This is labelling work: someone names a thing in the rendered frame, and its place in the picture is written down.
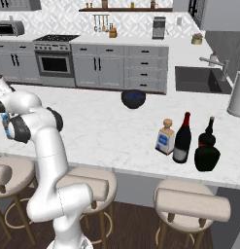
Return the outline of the dark blue bowl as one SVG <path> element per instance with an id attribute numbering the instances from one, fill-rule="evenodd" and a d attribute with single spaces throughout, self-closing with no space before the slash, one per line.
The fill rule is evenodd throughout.
<path id="1" fill-rule="evenodd" d="M 129 109 L 138 109 L 146 101 L 146 94 L 138 89 L 128 89 L 121 93 L 121 102 Z"/>

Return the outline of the square bottle with blue label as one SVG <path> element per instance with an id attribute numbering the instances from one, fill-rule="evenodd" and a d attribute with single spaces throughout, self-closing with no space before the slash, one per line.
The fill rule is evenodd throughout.
<path id="1" fill-rule="evenodd" d="M 159 130 L 155 143 L 155 148 L 165 155 L 169 155 L 174 150 L 175 132 L 171 126 L 171 119 L 163 120 L 163 128 Z"/>

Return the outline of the grey cupboard run with drawers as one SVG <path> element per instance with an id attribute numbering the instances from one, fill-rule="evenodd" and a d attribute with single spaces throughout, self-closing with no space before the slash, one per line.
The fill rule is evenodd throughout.
<path id="1" fill-rule="evenodd" d="M 76 85 L 167 92 L 168 47 L 72 44 Z"/>

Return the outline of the beige stool with wooden legs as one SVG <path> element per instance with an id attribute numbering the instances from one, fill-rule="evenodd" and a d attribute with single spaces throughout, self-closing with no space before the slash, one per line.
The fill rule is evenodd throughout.
<path id="1" fill-rule="evenodd" d="M 192 249 L 200 249 L 204 232 L 215 221 L 227 222 L 231 213 L 229 200 L 215 196 L 207 186 L 172 179 L 162 180 L 156 187 L 154 209 L 160 219 L 157 249 L 164 249 L 168 228 L 186 235 L 185 248 L 192 241 Z"/>
<path id="2" fill-rule="evenodd" d="M 19 200 L 19 193 L 33 184 L 35 188 L 38 187 L 34 162 L 31 160 L 0 157 L 0 199 L 11 197 L 14 200 L 14 205 L 21 220 L 23 227 L 33 244 L 36 243 L 30 224 L 27 221 L 26 211 L 23 209 Z M 0 224 L 9 239 L 12 238 L 10 232 L 10 225 L 7 224 L 6 218 L 0 211 Z"/>
<path id="3" fill-rule="evenodd" d="M 92 244 L 102 244 L 107 249 L 106 238 L 113 232 L 113 201 L 116 197 L 118 182 L 113 172 L 107 170 L 76 167 L 64 176 L 58 187 L 75 183 L 88 184 L 93 192 L 93 202 L 84 212 L 86 227 L 88 228 L 88 215 L 99 215 L 101 238 L 92 241 Z"/>

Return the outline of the dark wine bottle red top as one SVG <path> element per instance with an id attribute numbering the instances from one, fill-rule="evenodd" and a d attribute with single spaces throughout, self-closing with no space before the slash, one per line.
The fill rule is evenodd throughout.
<path id="1" fill-rule="evenodd" d="M 189 128 L 190 112 L 185 113 L 183 124 L 178 130 L 175 138 L 175 146 L 173 151 L 173 161 L 177 163 L 185 163 L 189 155 L 189 147 L 191 141 L 191 132 Z"/>

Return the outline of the dark grey sink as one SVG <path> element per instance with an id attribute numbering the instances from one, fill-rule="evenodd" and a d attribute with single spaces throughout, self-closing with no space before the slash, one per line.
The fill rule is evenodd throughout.
<path id="1" fill-rule="evenodd" d="M 176 66 L 176 91 L 231 94 L 232 86 L 221 75 L 220 68 Z"/>

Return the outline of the steel oven with hob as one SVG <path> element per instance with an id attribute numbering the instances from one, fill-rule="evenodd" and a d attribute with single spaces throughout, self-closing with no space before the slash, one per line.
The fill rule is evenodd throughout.
<path id="1" fill-rule="evenodd" d="M 44 86 L 75 86 L 70 42 L 76 38 L 78 35 L 49 34 L 33 41 L 40 82 Z"/>

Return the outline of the squat black bottle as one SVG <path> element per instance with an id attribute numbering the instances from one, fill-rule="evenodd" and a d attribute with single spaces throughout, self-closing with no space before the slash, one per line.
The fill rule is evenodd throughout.
<path id="1" fill-rule="evenodd" d="M 198 137 L 198 148 L 194 153 L 194 164 L 198 171 L 212 171 L 217 165 L 221 153 L 215 147 L 216 137 L 213 134 L 214 117 L 211 117 L 205 131 Z"/>

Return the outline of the grey coffee machine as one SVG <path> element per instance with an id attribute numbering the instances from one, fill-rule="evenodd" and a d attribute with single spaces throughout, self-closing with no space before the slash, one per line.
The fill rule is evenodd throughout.
<path id="1" fill-rule="evenodd" d="M 164 39 L 166 17 L 154 17 L 153 38 Z"/>

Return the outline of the potted plant in yellow pot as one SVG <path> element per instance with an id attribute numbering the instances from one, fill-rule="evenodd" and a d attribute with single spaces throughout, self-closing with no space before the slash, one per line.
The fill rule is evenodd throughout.
<path id="1" fill-rule="evenodd" d="M 193 34 L 191 37 L 191 43 L 193 45 L 200 45 L 203 40 L 203 35 L 201 33 Z"/>

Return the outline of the grey tap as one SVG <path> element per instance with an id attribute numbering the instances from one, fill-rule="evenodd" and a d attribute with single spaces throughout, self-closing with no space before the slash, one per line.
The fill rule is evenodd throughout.
<path id="1" fill-rule="evenodd" d="M 219 62 L 219 61 L 208 59 L 205 57 L 200 57 L 199 60 L 206 61 L 206 62 L 215 64 L 215 65 L 221 66 L 223 68 L 223 71 L 222 71 L 222 75 L 220 77 L 220 81 L 224 82 L 226 80 L 227 70 L 228 70 L 228 66 L 229 66 L 229 62 L 230 62 L 229 60 L 225 60 L 224 62 Z"/>

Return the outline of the white cylindrical jug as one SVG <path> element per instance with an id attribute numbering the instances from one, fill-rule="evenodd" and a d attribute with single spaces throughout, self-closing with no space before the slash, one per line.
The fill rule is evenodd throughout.
<path id="1" fill-rule="evenodd" d="M 229 99 L 227 113 L 240 118 L 240 71 L 237 72 L 232 93 Z"/>

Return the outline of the dark glass-front cabinet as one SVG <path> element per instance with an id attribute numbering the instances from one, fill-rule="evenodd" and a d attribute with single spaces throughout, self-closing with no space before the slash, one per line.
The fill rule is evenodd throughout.
<path id="1" fill-rule="evenodd" d="M 189 0 L 189 14 L 199 28 L 202 28 L 206 0 Z"/>

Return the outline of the silver toaster oven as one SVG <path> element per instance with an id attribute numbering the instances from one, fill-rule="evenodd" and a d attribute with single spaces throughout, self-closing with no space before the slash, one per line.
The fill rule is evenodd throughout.
<path id="1" fill-rule="evenodd" d="M 20 36 L 24 25 L 20 20 L 0 20 L 0 36 Z"/>

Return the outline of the brown wooden wall shelf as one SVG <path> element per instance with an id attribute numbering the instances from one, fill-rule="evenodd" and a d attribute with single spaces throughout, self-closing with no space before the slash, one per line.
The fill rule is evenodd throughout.
<path id="1" fill-rule="evenodd" d="M 171 13 L 173 8 L 84 8 L 79 12 L 164 12 Z"/>

